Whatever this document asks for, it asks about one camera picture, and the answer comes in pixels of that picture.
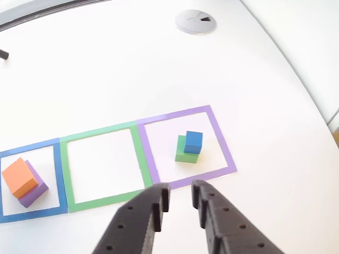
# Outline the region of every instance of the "blue cube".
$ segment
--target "blue cube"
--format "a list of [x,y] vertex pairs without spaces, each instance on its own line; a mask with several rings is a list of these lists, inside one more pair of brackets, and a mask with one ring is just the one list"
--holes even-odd
[[202,133],[187,131],[184,152],[200,154],[202,147]]

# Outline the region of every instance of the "purple cube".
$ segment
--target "purple cube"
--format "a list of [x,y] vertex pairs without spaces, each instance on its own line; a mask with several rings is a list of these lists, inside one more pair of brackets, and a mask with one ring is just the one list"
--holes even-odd
[[38,185],[31,189],[26,195],[23,197],[19,198],[19,202],[24,206],[24,207],[29,207],[38,197],[40,197],[45,191],[48,190],[47,185],[44,183],[44,181],[41,179],[41,177],[38,175],[36,170],[32,167],[30,162],[27,160],[26,161],[27,166],[33,173],[33,176],[35,179],[38,181]]

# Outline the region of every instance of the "green cube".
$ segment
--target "green cube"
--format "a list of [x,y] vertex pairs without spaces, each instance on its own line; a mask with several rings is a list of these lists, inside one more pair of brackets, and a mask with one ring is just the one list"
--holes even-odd
[[195,153],[184,152],[186,136],[178,136],[178,144],[176,146],[175,161],[197,163],[198,156]]

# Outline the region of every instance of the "purple square outline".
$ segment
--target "purple square outline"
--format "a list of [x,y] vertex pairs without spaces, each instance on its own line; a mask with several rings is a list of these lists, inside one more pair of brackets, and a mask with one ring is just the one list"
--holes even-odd
[[214,133],[217,136],[219,145],[221,147],[222,153],[224,154],[224,157],[225,157],[225,160],[227,161],[228,166],[225,168],[220,168],[220,169],[210,171],[207,173],[203,173],[200,175],[195,175],[195,176],[179,179],[179,180],[170,182],[169,185],[171,186],[172,189],[176,189],[176,188],[180,188],[183,186],[191,185],[194,179],[210,180],[210,179],[220,177],[223,175],[227,175],[230,173],[234,173],[237,171],[232,155],[229,152],[229,149],[227,147],[225,138],[218,125],[217,119],[213,114],[212,108],[210,105],[206,105],[202,107],[195,107],[195,108],[190,108],[188,110],[181,110],[181,111],[177,111],[177,112],[173,112],[169,114],[158,115],[158,116],[153,116],[153,117],[137,120],[139,135],[141,138],[142,147],[144,149],[149,173],[151,175],[153,184],[161,183],[161,180],[160,180],[159,173],[155,165],[155,160],[154,160],[153,153],[152,153],[149,140],[147,137],[145,124],[165,121],[165,120],[169,120],[169,119],[173,119],[177,117],[182,117],[182,116],[187,116],[187,115],[192,115],[192,114],[197,114],[197,113],[203,113],[203,112],[207,113],[208,119],[210,120]]

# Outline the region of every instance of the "stacked cubes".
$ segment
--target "stacked cubes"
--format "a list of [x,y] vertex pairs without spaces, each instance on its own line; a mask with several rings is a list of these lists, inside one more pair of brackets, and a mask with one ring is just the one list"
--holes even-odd
[[2,175],[11,193],[26,208],[48,189],[29,161],[22,158],[6,168]]
[[202,133],[187,131],[186,136],[179,135],[175,161],[197,163],[202,147]]

